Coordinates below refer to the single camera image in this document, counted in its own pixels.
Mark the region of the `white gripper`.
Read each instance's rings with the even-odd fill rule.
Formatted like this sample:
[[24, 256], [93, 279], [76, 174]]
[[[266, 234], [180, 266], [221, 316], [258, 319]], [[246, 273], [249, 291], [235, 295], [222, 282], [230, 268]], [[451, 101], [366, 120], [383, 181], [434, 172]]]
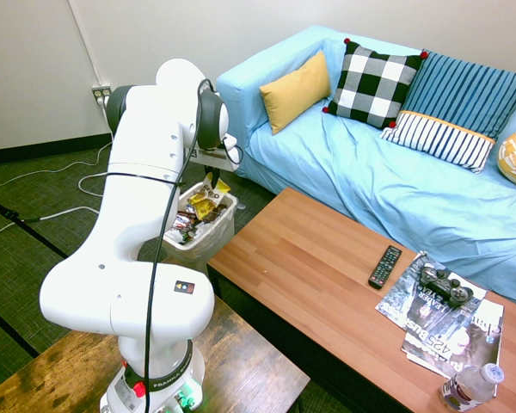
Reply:
[[191, 162], [210, 167], [212, 188], [217, 187], [220, 170], [234, 172], [241, 162], [237, 139], [234, 136], [227, 133], [223, 138], [222, 145], [213, 150], [203, 150], [198, 145], [192, 150], [187, 149], [187, 156]]

